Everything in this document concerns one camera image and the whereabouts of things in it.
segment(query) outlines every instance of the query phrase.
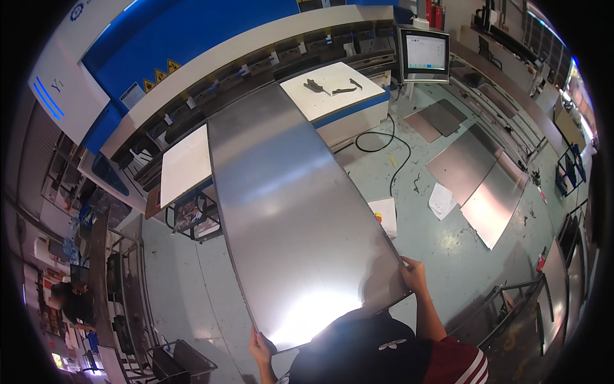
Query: person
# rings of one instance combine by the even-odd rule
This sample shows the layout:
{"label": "person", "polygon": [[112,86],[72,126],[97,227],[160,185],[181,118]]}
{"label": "person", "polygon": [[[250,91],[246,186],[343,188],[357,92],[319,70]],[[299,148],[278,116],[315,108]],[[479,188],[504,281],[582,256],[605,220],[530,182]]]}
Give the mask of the person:
{"label": "person", "polygon": [[402,258],[403,280],[416,295],[416,333],[387,310],[368,319],[335,320],[299,348],[279,380],[271,366],[270,342],[254,331],[249,350],[262,384],[308,383],[471,383],[488,379],[488,362],[473,345],[448,336],[426,286],[424,265]]}
{"label": "person", "polygon": [[96,331],[91,291],[83,282],[57,283],[51,287],[51,300],[56,303],[75,328]]}

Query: paper sheet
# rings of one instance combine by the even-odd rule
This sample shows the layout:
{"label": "paper sheet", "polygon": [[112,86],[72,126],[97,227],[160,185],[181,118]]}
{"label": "paper sheet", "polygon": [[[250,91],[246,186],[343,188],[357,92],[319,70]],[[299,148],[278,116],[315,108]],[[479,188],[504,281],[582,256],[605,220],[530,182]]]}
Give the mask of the paper sheet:
{"label": "paper sheet", "polygon": [[429,198],[430,210],[439,220],[443,220],[455,206],[456,201],[452,198],[452,191],[436,182]]}
{"label": "paper sheet", "polygon": [[394,197],[382,198],[370,202],[369,208],[382,225],[390,240],[397,238],[397,212],[394,207]]}

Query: white machine panel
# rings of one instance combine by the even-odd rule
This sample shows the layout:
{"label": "white machine panel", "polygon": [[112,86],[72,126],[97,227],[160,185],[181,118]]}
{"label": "white machine panel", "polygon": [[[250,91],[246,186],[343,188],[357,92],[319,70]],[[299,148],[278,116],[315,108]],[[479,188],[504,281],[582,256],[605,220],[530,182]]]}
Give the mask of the white machine panel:
{"label": "white machine panel", "polygon": [[133,0],[75,3],[43,48],[28,85],[47,114],[75,143],[109,102],[80,60],[96,38]]}

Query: hand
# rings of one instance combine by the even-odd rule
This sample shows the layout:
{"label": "hand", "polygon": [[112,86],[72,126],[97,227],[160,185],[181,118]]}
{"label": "hand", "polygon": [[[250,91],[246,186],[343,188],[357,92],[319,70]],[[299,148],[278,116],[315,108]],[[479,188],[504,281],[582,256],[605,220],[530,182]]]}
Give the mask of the hand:
{"label": "hand", "polygon": [[266,342],[261,333],[256,333],[252,327],[252,337],[249,339],[249,351],[259,366],[271,364],[271,350],[266,346]]}
{"label": "hand", "polygon": [[427,293],[424,264],[422,264],[422,262],[409,259],[405,256],[401,256],[401,259],[407,263],[407,267],[403,263],[398,265],[407,288],[412,290],[415,294]]}

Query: machine logo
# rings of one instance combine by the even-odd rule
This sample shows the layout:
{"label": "machine logo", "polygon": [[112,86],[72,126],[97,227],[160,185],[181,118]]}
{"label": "machine logo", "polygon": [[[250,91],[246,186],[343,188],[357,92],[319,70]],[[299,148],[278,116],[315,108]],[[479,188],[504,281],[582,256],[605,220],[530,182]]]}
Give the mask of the machine logo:
{"label": "machine logo", "polygon": [[81,12],[83,12],[83,3],[78,3],[75,8],[72,9],[71,12],[71,21],[75,21],[79,16],[81,16]]}

